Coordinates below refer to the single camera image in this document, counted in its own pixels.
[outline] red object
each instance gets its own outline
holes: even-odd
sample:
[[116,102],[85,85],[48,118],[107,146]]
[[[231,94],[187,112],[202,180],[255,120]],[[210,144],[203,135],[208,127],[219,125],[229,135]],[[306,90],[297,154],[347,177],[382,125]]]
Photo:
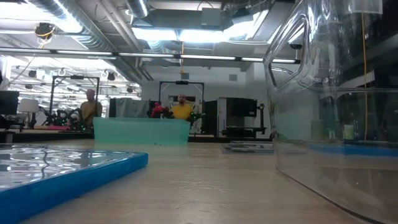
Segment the red object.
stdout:
[[160,105],[158,102],[155,103],[155,107],[152,110],[152,114],[150,114],[151,118],[156,118],[157,116],[160,117],[160,114],[163,113],[165,108],[163,108],[162,105]]

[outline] man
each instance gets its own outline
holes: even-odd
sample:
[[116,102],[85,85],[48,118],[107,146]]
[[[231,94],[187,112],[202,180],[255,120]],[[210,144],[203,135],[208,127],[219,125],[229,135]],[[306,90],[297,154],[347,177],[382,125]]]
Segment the man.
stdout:
[[102,105],[97,102],[97,110],[95,110],[95,91],[87,90],[86,92],[87,101],[82,103],[80,106],[81,115],[83,119],[87,122],[87,128],[90,129],[93,126],[93,118],[95,116],[101,116]]
[[175,119],[183,119],[185,121],[189,120],[192,107],[185,102],[187,97],[183,94],[178,96],[178,105],[173,106],[172,112]]

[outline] wooden table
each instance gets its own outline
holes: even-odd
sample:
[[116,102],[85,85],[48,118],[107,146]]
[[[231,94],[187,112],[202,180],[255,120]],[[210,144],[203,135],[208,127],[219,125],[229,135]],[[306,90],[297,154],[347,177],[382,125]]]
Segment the wooden table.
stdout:
[[220,147],[95,146],[148,152],[149,165],[25,223],[361,223],[276,171],[274,156],[222,154]]

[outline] fluorescent light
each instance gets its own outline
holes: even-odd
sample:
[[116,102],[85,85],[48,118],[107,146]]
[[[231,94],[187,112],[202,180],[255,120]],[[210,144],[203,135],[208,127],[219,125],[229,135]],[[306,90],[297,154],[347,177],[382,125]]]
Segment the fluorescent light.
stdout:
[[296,60],[292,59],[274,59],[272,63],[295,63]]
[[112,52],[90,52],[86,50],[58,50],[57,52],[60,54],[112,56]]
[[[43,93],[43,92],[33,92],[33,91],[20,91],[21,95],[32,95],[32,96],[51,96],[51,93]],[[54,96],[80,96],[82,98],[86,98],[86,93],[54,93]],[[107,96],[120,96],[120,97],[134,97],[137,96],[135,94],[131,95],[104,95],[98,94],[98,98],[106,98]]]
[[183,30],[180,40],[185,42],[218,43],[228,39],[226,39],[222,31]]
[[181,58],[189,59],[210,59],[210,60],[235,60],[235,57],[211,56],[211,55],[181,55]]
[[127,57],[174,58],[172,54],[119,53],[119,55]]
[[32,54],[51,53],[50,50],[44,50],[44,49],[18,49],[18,48],[8,48],[8,47],[0,47],[0,52],[19,52],[19,53],[32,53]]
[[77,86],[67,86],[67,88],[71,89],[71,90],[75,90],[75,91],[79,91],[80,88]]
[[172,29],[132,28],[132,31],[138,39],[146,41],[177,40],[177,35]]
[[255,15],[253,15],[253,19],[255,20],[254,25],[252,27],[252,29],[248,32],[247,36],[246,36],[246,40],[253,38],[254,35],[256,34],[256,32],[259,30],[261,24],[264,22],[264,20],[266,19],[267,15],[268,15],[269,10],[266,9],[264,11],[262,11],[260,13],[260,15],[257,17],[257,19],[255,19]]
[[102,60],[116,60],[116,57],[107,57],[107,56],[88,56],[88,59],[102,59]]
[[262,58],[247,58],[247,57],[243,57],[242,61],[243,62],[262,62],[263,59]]

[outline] metal frame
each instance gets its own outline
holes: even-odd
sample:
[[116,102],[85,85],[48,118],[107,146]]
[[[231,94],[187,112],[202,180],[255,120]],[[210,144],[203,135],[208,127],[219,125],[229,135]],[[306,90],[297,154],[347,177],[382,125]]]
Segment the metal frame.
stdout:
[[159,102],[160,102],[160,97],[162,96],[162,84],[163,83],[174,83],[176,85],[189,85],[189,84],[199,84],[202,87],[202,91],[201,91],[201,100],[202,100],[202,104],[204,105],[205,103],[205,83],[202,82],[185,82],[185,81],[175,81],[175,82],[171,82],[171,81],[160,81],[159,82]]
[[50,109],[49,109],[49,113],[50,114],[52,114],[52,104],[53,104],[53,99],[54,99],[54,89],[55,89],[56,86],[58,86],[58,85],[55,84],[55,80],[57,78],[62,78],[62,79],[70,78],[72,80],[76,80],[76,79],[82,80],[82,79],[88,78],[88,79],[97,80],[97,87],[96,87],[96,93],[95,93],[95,113],[94,113],[94,116],[98,116],[98,114],[97,114],[97,104],[98,104],[98,92],[100,90],[100,78],[99,77],[83,77],[83,76],[78,76],[78,75],[69,75],[69,76],[56,75],[56,76],[52,77]]

